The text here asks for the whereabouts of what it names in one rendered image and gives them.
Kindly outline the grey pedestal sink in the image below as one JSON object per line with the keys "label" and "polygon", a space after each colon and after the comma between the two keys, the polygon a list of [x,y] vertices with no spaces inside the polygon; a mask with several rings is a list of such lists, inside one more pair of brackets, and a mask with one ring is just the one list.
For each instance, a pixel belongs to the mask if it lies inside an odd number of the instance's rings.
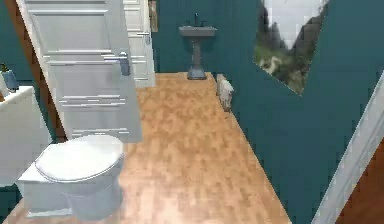
{"label": "grey pedestal sink", "polygon": [[192,65],[188,70],[188,80],[205,80],[206,75],[201,65],[201,41],[204,38],[214,37],[217,29],[213,26],[180,26],[179,32],[192,43]]}

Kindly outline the white panelled room door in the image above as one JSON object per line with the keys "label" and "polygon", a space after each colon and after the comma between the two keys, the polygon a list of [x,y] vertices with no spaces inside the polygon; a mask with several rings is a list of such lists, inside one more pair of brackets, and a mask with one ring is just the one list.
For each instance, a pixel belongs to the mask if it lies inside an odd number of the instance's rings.
{"label": "white panelled room door", "polygon": [[[123,0],[16,0],[66,136],[142,140]],[[129,76],[118,61],[129,57]]]}

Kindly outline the pale crumpled cloth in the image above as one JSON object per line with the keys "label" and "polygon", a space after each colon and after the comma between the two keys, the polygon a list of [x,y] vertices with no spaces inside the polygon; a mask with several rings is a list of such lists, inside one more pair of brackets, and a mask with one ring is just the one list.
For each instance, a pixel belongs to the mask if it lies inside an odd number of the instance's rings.
{"label": "pale crumpled cloth", "polygon": [[225,78],[223,74],[217,75],[217,92],[216,95],[219,97],[220,103],[225,112],[231,110],[231,101],[234,88],[231,83]]}

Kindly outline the white door frame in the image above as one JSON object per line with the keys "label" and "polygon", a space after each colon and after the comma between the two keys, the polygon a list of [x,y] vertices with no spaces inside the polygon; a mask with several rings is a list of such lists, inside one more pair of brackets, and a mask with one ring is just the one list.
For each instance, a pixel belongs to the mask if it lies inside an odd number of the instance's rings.
{"label": "white door frame", "polygon": [[311,224],[335,224],[384,137],[384,70]]}

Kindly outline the landscape wall picture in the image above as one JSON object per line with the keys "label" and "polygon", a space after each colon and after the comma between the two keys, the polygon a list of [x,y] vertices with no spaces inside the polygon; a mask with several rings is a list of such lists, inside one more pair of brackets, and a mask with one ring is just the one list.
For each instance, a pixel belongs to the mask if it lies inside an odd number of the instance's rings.
{"label": "landscape wall picture", "polygon": [[254,62],[301,96],[330,0],[259,0]]}

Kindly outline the white closed room door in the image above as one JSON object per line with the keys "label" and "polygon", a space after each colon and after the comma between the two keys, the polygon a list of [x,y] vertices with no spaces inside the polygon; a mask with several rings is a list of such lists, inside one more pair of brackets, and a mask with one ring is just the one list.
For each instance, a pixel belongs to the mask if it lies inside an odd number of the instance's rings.
{"label": "white closed room door", "polygon": [[154,57],[151,44],[147,45],[138,32],[150,32],[148,0],[123,0],[130,46],[131,68],[137,88],[155,86]]}

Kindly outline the white toilet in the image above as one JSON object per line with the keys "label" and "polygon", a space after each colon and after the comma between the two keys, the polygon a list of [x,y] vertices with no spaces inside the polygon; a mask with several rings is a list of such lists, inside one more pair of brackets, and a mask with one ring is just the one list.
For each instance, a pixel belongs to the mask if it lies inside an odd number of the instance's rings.
{"label": "white toilet", "polygon": [[17,180],[28,216],[102,220],[121,206],[124,144],[88,135],[51,144]]}

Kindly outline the small brown wall picture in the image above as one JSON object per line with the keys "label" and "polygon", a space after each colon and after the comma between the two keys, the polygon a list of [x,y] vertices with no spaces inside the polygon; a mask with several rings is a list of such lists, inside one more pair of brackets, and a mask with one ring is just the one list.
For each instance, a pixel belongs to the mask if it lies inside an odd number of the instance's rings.
{"label": "small brown wall picture", "polygon": [[148,0],[150,27],[152,32],[158,31],[157,1]]}

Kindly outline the blue bottle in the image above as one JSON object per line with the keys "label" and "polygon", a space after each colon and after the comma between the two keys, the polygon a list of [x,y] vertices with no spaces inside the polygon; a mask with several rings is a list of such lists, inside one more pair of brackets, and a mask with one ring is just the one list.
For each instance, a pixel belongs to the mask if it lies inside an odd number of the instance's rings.
{"label": "blue bottle", "polygon": [[10,92],[16,92],[19,89],[19,83],[16,80],[15,74],[8,69],[5,63],[0,63],[1,73]]}

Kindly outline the black sink faucet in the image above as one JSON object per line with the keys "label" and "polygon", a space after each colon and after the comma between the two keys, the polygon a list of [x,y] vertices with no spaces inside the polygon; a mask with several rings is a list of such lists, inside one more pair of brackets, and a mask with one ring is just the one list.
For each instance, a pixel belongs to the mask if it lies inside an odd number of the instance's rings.
{"label": "black sink faucet", "polygon": [[204,27],[206,23],[207,23],[206,20],[200,20],[199,19],[199,14],[197,12],[194,14],[194,26],[195,27]]}

